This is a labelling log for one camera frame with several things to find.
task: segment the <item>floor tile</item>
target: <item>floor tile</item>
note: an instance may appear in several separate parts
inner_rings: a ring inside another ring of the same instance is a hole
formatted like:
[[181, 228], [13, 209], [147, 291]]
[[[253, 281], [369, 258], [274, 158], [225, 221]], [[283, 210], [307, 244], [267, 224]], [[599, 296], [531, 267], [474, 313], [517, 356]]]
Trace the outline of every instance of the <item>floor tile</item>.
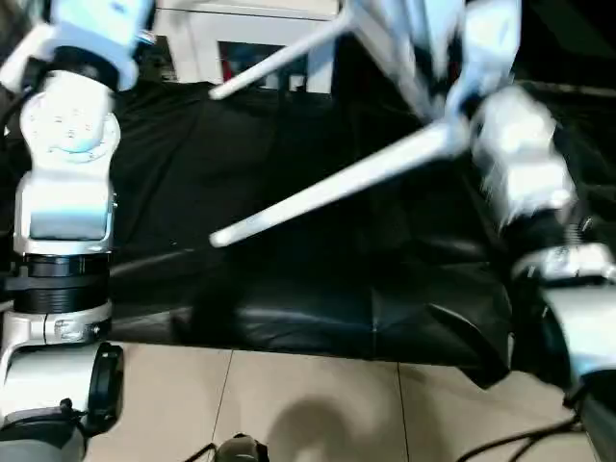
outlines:
[[[558, 390], [521, 373], [484, 392], [456, 369], [400, 365], [400, 383], [411, 462], [454, 462], [491, 440], [570, 416], [561, 408]], [[505, 462], [517, 447], [495, 449], [473, 462]], [[537, 445], [522, 460], [595, 459], [586, 437], [571, 435]]]
[[235, 351], [216, 427], [269, 447], [272, 462], [403, 462], [395, 364]]
[[212, 440], [230, 351], [125, 345], [124, 411], [86, 462], [177, 462]]

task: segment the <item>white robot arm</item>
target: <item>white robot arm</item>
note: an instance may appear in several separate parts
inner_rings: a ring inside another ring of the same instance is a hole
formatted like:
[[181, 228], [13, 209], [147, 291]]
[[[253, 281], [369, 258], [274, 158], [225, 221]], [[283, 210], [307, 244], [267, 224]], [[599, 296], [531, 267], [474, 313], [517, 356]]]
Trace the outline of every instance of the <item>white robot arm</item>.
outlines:
[[122, 350], [102, 342], [120, 138], [114, 92], [137, 81], [133, 53], [153, 0], [54, 0], [0, 68], [22, 91], [31, 58], [49, 64], [26, 100], [32, 169], [15, 198], [14, 273], [0, 351], [0, 459], [76, 462], [121, 410]]

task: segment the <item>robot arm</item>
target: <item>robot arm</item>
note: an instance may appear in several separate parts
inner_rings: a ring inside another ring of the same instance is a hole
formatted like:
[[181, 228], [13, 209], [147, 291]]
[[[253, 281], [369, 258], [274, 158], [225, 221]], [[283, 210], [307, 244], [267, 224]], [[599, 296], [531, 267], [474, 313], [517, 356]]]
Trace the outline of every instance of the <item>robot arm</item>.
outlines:
[[[592, 233], [549, 111], [509, 75], [519, 43], [519, 0], [347, 0], [338, 19], [211, 91], [223, 98], [341, 33], [364, 45], [429, 125], [263, 212], [214, 233], [226, 246], [362, 191], [411, 168], [472, 152], [522, 303], [522, 369], [562, 388], [605, 462], [616, 460], [616, 288], [610, 250]], [[450, 75], [457, 33], [462, 62]], [[428, 65], [416, 59], [427, 54]], [[453, 83], [444, 85], [447, 80]], [[543, 358], [536, 367], [529, 357]]]
[[49, 64], [25, 103], [32, 169], [15, 198], [14, 294], [0, 351], [0, 459], [75, 462], [121, 410], [122, 350], [102, 342], [120, 138], [114, 93], [137, 80], [133, 53], [153, 0], [54, 0], [0, 68], [22, 88], [29, 60]]

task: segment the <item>white stick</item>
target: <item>white stick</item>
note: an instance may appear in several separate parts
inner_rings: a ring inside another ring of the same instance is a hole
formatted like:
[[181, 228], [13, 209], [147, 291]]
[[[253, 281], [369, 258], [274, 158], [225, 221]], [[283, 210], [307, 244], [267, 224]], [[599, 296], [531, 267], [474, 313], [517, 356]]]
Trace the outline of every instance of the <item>white stick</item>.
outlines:
[[250, 69], [238, 74], [224, 84], [211, 89], [210, 97], [212, 99], [226, 98], [236, 91], [241, 90], [244, 87], [247, 87], [248, 85], [271, 74], [274, 70], [279, 69], [286, 64], [292, 63], [297, 58], [308, 53], [311, 49], [323, 45], [324, 43], [328, 43], [329, 41], [344, 34], [350, 29], [351, 26], [352, 13], [349, 9], [343, 9], [335, 19], [330, 22], [323, 23], [323, 26], [310, 36], [298, 41], [297, 43], [285, 46]]
[[468, 145], [466, 119], [438, 120], [266, 210], [217, 231], [210, 236], [210, 243], [214, 247], [236, 243], [411, 168], [457, 155]]

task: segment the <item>tiled floor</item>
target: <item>tiled floor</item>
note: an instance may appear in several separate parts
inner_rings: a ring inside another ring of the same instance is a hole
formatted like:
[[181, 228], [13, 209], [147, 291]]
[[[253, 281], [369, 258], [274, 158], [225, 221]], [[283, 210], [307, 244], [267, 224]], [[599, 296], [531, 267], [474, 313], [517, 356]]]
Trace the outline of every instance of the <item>tiled floor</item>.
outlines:
[[[286, 354], [126, 346], [125, 410], [87, 462], [180, 462], [238, 432], [271, 462], [454, 462], [465, 450], [567, 418], [560, 394], [522, 374], [489, 392], [455, 369]], [[499, 449], [474, 462], [504, 462]], [[593, 462], [556, 437], [524, 462]]]

